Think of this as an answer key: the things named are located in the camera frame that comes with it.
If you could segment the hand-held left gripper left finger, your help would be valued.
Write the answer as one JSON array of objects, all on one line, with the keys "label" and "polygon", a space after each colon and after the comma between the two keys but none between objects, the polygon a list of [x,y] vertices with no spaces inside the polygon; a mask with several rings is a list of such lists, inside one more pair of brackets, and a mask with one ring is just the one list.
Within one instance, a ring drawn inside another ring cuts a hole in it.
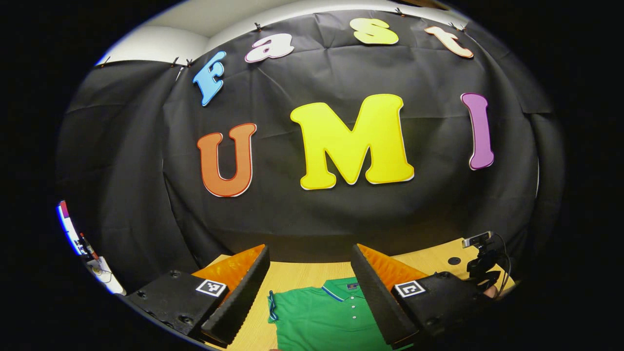
[{"label": "hand-held left gripper left finger", "polygon": [[195,273],[171,270],[126,300],[185,337],[226,347],[243,326],[269,268],[269,249],[261,244]]}]

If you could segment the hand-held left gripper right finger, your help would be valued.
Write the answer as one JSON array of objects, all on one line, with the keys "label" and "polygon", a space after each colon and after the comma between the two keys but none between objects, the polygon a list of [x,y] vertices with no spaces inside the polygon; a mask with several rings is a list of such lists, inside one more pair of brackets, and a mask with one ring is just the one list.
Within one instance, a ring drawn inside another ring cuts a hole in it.
[{"label": "hand-held left gripper right finger", "polygon": [[351,267],[392,349],[434,349],[493,303],[448,271],[425,274],[362,244],[351,249]]}]

